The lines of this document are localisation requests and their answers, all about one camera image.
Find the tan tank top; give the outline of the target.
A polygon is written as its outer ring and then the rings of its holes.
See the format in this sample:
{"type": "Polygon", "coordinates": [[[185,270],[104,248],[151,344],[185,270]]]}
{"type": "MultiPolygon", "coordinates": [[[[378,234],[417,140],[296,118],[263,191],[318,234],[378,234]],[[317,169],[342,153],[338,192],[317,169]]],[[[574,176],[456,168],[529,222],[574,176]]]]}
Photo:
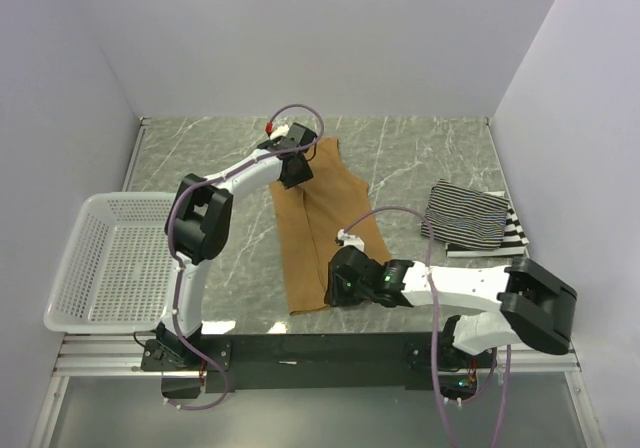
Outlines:
{"type": "Polygon", "coordinates": [[[327,307],[328,266],[338,231],[371,210],[369,185],[347,168],[339,140],[324,138],[310,162],[313,178],[292,188],[270,185],[289,313],[327,307]]]}

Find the thin-striped black white tank top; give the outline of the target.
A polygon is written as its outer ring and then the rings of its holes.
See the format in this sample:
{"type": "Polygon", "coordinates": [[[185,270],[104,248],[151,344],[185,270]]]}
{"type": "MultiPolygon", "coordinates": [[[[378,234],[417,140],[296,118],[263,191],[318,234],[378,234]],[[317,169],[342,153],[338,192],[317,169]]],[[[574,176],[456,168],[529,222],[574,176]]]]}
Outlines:
{"type": "Polygon", "coordinates": [[[493,250],[504,238],[509,202],[439,180],[429,193],[421,233],[470,250],[493,250]]]}

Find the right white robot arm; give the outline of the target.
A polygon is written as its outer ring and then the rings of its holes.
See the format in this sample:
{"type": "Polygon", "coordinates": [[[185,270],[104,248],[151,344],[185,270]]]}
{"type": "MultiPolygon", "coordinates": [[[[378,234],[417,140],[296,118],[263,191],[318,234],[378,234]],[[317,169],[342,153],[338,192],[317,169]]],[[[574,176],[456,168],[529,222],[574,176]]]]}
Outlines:
{"type": "Polygon", "coordinates": [[[447,321],[438,345],[440,358],[452,367],[517,343],[567,354],[577,299],[575,289],[529,258],[492,268],[429,268],[411,260],[381,264],[354,246],[340,248],[329,262],[325,296],[332,307],[370,301],[386,308],[465,309],[447,321]]]}

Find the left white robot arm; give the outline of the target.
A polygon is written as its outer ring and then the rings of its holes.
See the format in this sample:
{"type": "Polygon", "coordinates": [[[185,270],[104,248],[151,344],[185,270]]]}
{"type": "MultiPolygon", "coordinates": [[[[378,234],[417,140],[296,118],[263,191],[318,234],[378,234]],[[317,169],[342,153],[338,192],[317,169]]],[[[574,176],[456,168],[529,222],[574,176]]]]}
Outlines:
{"type": "Polygon", "coordinates": [[[267,139],[231,167],[205,177],[185,176],[175,195],[165,225],[174,287],[155,333],[176,369],[189,369],[203,356],[198,343],[206,277],[228,241],[234,204],[270,183],[291,188],[313,177],[306,153],[319,142],[320,132],[297,122],[279,128],[269,122],[266,132],[267,139]]]}

